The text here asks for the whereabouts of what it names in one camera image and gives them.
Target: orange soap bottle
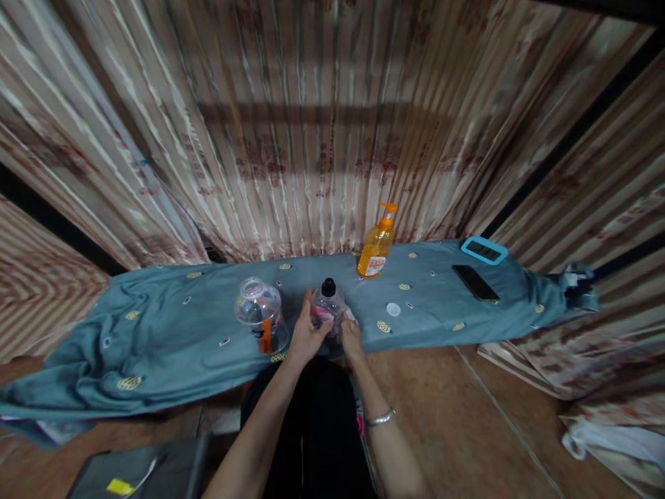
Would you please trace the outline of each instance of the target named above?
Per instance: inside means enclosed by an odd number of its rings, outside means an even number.
[[[367,233],[365,246],[362,248],[358,262],[358,274],[366,279],[373,279],[381,273],[395,238],[393,218],[399,206],[392,203],[379,204],[386,207],[386,214],[379,225],[372,227]]]

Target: orange object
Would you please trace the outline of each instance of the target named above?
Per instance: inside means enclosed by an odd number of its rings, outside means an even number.
[[[378,225],[372,227],[367,233],[365,246],[362,248],[358,262],[358,274],[365,279],[373,279],[381,273],[395,238],[393,218],[399,206],[393,203],[379,204],[386,207],[386,214],[383,215]]]
[[[399,210],[399,206],[397,204],[393,203],[379,203],[383,206],[386,207],[386,214],[383,215],[383,218],[379,222],[379,227],[381,227],[383,230],[390,229],[393,226],[393,218],[395,216],[395,213],[397,213],[397,210]]]
[[[268,317],[263,321],[261,330],[263,331],[263,335],[258,341],[258,350],[261,353],[270,355],[272,353],[272,317]]]

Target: curtain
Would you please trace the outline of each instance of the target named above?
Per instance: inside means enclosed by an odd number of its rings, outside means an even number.
[[[398,242],[458,236],[650,32],[526,0],[55,6],[230,261],[358,250],[379,201]]]
[[[555,272],[571,259],[597,268],[665,230],[664,71],[661,54],[495,241],[532,270]],[[501,189],[509,190],[498,183],[493,193]],[[475,227],[483,227],[482,213],[493,204],[481,208]],[[479,351],[562,399],[580,398],[625,371],[661,362],[664,257],[662,250],[602,281],[602,313]]]
[[[121,112],[46,2],[3,2],[0,160],[129,269],[207,263]]]
[[[0,362],[48,353],[108,276],[0,197]]]

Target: bracelet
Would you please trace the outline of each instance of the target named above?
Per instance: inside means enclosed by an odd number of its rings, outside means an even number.
[[[390,408],[390,412],[388,412],[388,414],[384,416],[378,417],[376,419],[367,419],[366,420],[367,426],[379,426],[383,423],[387,423],[393,418],[394,415],[395,415],[395,410],[393,408]]]

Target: black phone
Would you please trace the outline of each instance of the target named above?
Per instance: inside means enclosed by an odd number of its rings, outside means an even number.
[[[470,265],[453,265],[452,269],[462,280],[469,291],[480,301],[499,301],[499,296],[494,292],[476,270]]]

